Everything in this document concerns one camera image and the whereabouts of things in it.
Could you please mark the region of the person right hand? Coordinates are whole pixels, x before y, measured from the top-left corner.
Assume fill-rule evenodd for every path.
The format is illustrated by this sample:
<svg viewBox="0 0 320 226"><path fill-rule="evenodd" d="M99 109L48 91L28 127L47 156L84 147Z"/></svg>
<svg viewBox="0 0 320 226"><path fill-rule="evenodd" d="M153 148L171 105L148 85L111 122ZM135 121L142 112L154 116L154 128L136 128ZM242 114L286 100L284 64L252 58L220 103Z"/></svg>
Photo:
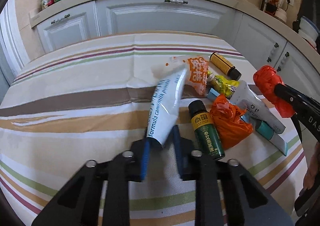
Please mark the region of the person right hand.
<svg viewBox="0 0 320 226"><path fill-rule="evenodd" d="M315 177L319 172L319 142L315 145L315 151L311 157L310 165L303 181L303 189L311 189L315 182Z"/></svg>

